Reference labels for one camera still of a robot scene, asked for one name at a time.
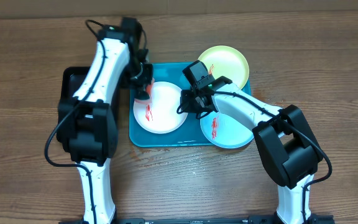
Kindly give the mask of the pink cleaning sponge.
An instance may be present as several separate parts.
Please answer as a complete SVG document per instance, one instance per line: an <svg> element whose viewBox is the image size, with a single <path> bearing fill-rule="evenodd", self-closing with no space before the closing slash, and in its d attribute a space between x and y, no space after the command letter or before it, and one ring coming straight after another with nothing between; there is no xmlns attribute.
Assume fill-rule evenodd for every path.
<svg viewBox="0 0 358 224"><path fill-rule="evenodd" d="M152 87L155 79L152 78L150 84L147 84L144 89L138 89L135 91L135 102L143 105L150 104L152 102Z"/></svg>

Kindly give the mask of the white plate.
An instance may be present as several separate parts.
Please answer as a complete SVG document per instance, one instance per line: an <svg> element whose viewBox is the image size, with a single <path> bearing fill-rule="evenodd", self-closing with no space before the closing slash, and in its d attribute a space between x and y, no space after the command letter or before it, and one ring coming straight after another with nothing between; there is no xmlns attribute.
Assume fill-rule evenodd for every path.
<svg viewBox="0 0 358 224"><path fill-rule="evenodd" d="M137 123L146 131L155 134L166 134L178 129L188 115L177 113L181 88L169 82L155 82L151 94L150 103L133 103L132 110Z"/></svg>

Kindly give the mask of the light blue plate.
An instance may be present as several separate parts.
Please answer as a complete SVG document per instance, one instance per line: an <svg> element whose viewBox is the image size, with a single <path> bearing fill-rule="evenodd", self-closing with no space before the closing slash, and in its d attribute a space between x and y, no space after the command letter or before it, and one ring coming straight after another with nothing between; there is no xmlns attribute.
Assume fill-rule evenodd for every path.
<svg viewBox="0 0 358 224"><path fill-rule="evenodd" d="M200 126L209 142L225 149L245 146L254 138L252 131L226 114L212 112L200 119Z"/></svg>

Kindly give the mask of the yellow plate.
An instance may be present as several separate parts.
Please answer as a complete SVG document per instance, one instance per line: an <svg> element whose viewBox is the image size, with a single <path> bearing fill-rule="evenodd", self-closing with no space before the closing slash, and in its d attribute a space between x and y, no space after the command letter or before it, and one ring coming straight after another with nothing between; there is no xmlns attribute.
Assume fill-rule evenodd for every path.
<svg viewBox="0 0 358 224"><path fill-rule="evenodd" d="M198 60L206 65L208 73L215 79L224 76L240 89L245 87L249 79L249 64L240 51L233 47L210 47L198 57Z"/></svg>

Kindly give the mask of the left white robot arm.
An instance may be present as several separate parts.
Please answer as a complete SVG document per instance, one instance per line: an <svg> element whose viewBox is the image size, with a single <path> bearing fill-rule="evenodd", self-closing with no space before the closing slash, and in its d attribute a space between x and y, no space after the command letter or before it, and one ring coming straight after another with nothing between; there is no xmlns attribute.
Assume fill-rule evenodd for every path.
<svg viewBox="0 0 358 224"><path fill-rule="evenodd" d="M117 106L120 87L135 89L149 100L153 83L148 50L140 47L146 36L138 21L129 25L103 25L95 33L96 54L82 84L64 75L58 104L58 123L50 137L70 154L78 169L85 201L79 223L113 223L116 207L111 196L109 166L118 142Z"/></svg>

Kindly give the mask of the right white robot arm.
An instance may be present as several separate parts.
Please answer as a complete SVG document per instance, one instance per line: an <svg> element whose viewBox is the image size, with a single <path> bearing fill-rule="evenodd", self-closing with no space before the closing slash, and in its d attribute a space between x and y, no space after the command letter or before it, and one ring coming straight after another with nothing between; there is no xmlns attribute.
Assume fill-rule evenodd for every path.
<svg viewBox="0 0 358 224"><path fill-rule="evenodd" d="M266 104L230 79L189 78L178 113L225 114L251 130L265 171L278 185L276 216L282 223L310 223L309 183L323 156L299 107Z"/></svg>

